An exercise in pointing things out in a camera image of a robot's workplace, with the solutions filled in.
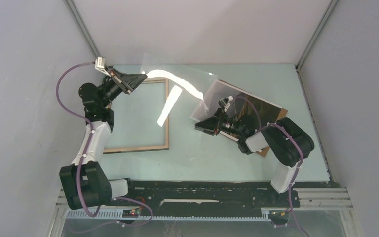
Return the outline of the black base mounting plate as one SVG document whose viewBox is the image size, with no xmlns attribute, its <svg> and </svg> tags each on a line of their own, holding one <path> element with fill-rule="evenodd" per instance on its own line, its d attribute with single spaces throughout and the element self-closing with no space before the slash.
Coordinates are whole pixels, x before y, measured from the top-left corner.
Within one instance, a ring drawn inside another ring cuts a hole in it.
<svg viewBox="0 0 379 237">
<path fill-rule="evenodd" d="M 262 210 L 300 206 L 297 191 L 276 192 L 270 182 L 128 180 L 127 198 L 143 202 L 143 216 L 260 218 Z"/>
</svg>

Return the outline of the clear acrylic sheet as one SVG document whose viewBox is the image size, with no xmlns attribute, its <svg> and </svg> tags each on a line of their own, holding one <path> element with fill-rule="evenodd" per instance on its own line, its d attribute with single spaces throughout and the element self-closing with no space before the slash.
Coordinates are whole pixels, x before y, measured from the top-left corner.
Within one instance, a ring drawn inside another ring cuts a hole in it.
<svg viewBox="0 0 379 237">
<path fill-rule="evenodd" d="M 204 104 L 207 90 L 218 76 L 209 71 L 203 71 L 184 64 L 178 64 L 170 59 L 145 53 L 140 67 L 140 73 L 147 76 L 146 82 L 164 81 L 168 84 L 166 102 L 157 119 L 157 125 L 163 127 L 169 114 L 177 106 L 183 95 L 188 95 L 196 104 Z"/>
</svg>

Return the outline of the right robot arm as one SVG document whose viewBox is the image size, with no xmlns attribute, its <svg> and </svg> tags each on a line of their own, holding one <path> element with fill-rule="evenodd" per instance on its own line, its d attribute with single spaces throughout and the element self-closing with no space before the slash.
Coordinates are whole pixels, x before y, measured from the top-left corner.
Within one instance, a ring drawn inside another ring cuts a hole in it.
<svg viewBox="0 0 379 237">
<path fill-rule="evenodd" d="M 294 185 L 302 163 L 315 148 L 312 138 L 288 117 L 260 127 L 251 115 L 234 119 L 219 108 L 194 128 L 212 136 L 221 132 L 236 136 L 243 154 L 270 148 L 278 160 L 270 181 L 273 189 L 267 193 L 267 200 L 273 206 L 281 206 L 287 200 L 286 191 Z"/>
</svg>

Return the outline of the wooden picture frame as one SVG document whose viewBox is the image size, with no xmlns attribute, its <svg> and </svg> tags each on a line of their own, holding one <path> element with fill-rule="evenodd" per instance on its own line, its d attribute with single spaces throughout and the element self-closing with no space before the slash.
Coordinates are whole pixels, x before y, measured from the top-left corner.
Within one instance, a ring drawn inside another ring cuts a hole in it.
<svg viewBox="0 0 379 237">
<path fill-rule="evenodd" d="M 143 82 L 130 95 L 111 102 L 114 128 L 104 148 L 105 154 L 169 149 L 169 118 L 157 123 L 169 95 L 166 79 Z"/>
</svg>

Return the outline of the landscape photo print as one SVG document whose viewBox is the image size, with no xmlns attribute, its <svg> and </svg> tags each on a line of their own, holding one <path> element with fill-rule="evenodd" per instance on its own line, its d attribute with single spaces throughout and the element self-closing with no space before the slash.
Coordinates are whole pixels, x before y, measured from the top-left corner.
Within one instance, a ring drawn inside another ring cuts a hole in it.
<svg viewBox="0 0 379 237">
<path fill-rule="evenodd" d="M 286 116 L 282 106 L 255 96 L 223 80 L 215 80 L 190 118 L 197 129 L 237 141 L 242 133 L 253 134 L 268 123 Z"/>
</svg>

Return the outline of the left corner aluminium post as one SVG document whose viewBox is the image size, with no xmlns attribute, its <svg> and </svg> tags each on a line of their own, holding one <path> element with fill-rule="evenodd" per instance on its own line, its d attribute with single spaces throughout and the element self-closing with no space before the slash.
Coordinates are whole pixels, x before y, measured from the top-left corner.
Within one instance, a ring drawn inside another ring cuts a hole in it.
<svg viewBox="0 0 379 237">
<path fill-rule="evenodd" d="M 66 5 L 67 10 L 71 14 L 73 21 L 75 22 L 80 34 L 82 35 L 86 45 L 88 46 L 91 54 L 96 59 L 97 57 L 102 57 L 75 2 L 73 0 L 63 0 Z"/>
</svg>

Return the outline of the brown backing board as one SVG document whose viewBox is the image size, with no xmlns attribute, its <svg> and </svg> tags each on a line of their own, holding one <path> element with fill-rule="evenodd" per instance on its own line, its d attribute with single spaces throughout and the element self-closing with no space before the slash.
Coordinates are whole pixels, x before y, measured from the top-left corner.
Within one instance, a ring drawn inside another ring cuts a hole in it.
<svg viewBox="0 0 379 237">
<path fill-rule="evenodd" d="M 268 123 L 276 122 L 287 114 L 287 110 L 271 101 L 256 96 L 223 80 L 218 81 L 218 92 L 224 96 L 232 96 L 227 114 L 232 119 L 246 118 L 248 124 L 258 131 Z"/>
</svg>

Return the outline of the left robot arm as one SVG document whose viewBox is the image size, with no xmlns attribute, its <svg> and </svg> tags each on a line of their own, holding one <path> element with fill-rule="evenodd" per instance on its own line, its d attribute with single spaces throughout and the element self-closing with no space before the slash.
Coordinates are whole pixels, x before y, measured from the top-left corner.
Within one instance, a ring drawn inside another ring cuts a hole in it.
<svg viewBox="0 0 379 237">
<path fill-rule="evenodd" d="M 111 202 L 112 186 L 99 164 L 114 128 L 114 111 L 109 104 L 122 93 L 134 92 L 147 77 L 146 74 L 126 74 L 110 68 L 101 85 L 85 83 L 79 88 L 84 115 L 67 111 L 85 121 L 85 136 L 76 158 L 59 171 L 71 210 L 85 210 Z"/>
</svg>

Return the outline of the corner aluminium post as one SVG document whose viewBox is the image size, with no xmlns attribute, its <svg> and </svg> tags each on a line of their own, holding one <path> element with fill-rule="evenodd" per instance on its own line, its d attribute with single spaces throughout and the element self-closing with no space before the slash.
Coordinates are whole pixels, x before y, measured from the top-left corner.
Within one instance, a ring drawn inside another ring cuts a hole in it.
<svg viewBox="0 0 379 237">
<path fill-rule="evenodd" d="M 317 44 L 320 36 L 324 32 L 328 22 L 331 20 L 333 14 L 336 11 L 340 2 L 341 2 L 341 0 L 331 0 L 329 2 L 325 12 L 323 13 L 321 19 L 319 20 L 318 25 L 316 26 L 310 40 L 308 41 L 305 49 L 303 50 L 296 66 L 295 66 L 297 76 L 298 76 L 298 79 L 299 79 L 299 82 L 300 82 L 300 85 L 302 88 L 303 96 L 304 96 L 305 102 L 307 104 L 308 112 L 309 112 L 309 115 L 310 115 L 310 118 L 311 118 L 311 121 L 313 124 L 313 128 L 314 128 L 314 131 L 315 131 L 316 136 L 317 136 L 318 146 L 321 149 L 321 155 L 323 156 L 323 160 L 325 163 L 327 173 L 329 175 L 329 179 L 330 179 L 330 181 L 333 181 L 333 182 L 336 181 L 336 175 L 334 175 L 332 170 L 331 170 L 332 167 L 331 167 L 330 162 L 328 161 L 327 154 L 325 151 L 325 146 L 322 143 L 322 137 L 321 137 L 321 134 L 319 132 L 319 128 L 316 124 L 316 117 L 315 117 L 315 114 L 313 111 L 313 107 L 310 103 L 309 93 L 308 93 L 307 88 L 306 88 L 305 83 L 304 83 L 303 72 L 304 72 L 304 66 L 305 66 L 308 58 L 310 57 L 312 51 L 315 48 L 315 45 Z"/>
<path fill-rule="evenodd" d="M 80 34 L 82 35 L 86 45 L 88 46 L 91 54 L 96 59 L 97 57 L 102 57 L 75 2 L 73 0 L 63 0 L 66 5 L 67 10 L 71 14 L 73 21 L 75 22 Z"/>
</svg>

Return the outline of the right corner aluminium post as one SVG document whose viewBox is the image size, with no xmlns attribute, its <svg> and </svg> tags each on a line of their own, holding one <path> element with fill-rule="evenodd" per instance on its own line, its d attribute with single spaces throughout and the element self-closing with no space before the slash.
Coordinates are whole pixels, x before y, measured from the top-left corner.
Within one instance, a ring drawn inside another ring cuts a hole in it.
<svg viewBox="0 0 379 237">
<path fill-rule="evenodd" d="M 311 118 L 311 121 L 313 124 L 313 128 L 314 128 L 314 131 L 315 131 L 316 136 L 317 136 L 318 146 L 321 149 L 321 155 L 323 156 L 323 160 L 325 163 L 327 173 L 329 175 L 329 179 L 330 179 L 330 181 L 333 181 L 333 182 L 336 181 L 336 175 L 334 175 L 332 170 L 331 170 L 332 167 L 331 167 L 330 162 L 328 161 L 327 154 L 325 151 L 325 146 L 322 143 L 322 137 L 321 137 L 321 134 L 319 132 L 319 128 L 316 124 L 316 117 L 315 117 L 315 114 L 313 111 L 313 107 L 310 103 L 309 93 L 308 93 L 307 88 L 306 88 L 305 83 L 304 83 L 303 72 L 304 72 L 304 66 L 305 66 L 308 58 L 310 57 L 312 51 L 315 48 L 315 45 L 317 44 L 320 36 L 324 32 L 328 22 L 331 20 L 333 14 L 336 11 L 340 2 L 341 2 L 341 0 L 331 0 L 329 2 L 325 12 L 323 13 L 321 19 L 319 20 L 318 25 L 316 26 L 310 40 L 308 41 L 305 49 L 303 50 L 296 66 L 295 66 L 297 76 L 298 76 L 298 79 L 299 79 L 299 82 L 300 82 L 300 85 L 302 88 L 303 96 L 304 96 L 305 102 L 307 104 L 308 112 L 309 112 L 309 115 L 310 115 L 310 118 Z"/>
</svg>

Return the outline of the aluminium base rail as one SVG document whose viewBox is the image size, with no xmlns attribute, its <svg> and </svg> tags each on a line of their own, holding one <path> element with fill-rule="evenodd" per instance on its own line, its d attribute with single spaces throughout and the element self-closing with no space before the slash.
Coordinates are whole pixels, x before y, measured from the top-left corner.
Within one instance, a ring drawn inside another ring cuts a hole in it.
<svg viewBox="0 0 379 237">
<path fill-rule="evenodd" d="M 300 211 L 337 211 L 348 237 L 361 237 L 346 188 L 334 182 L 300 182 L 277 193 L 267 182 L 133 181 L 125 200 L 112 200 L 99 209 L 99 219 L 132 219 L 132 210 L 155 220 L 277 221 Z"/>
</svg>

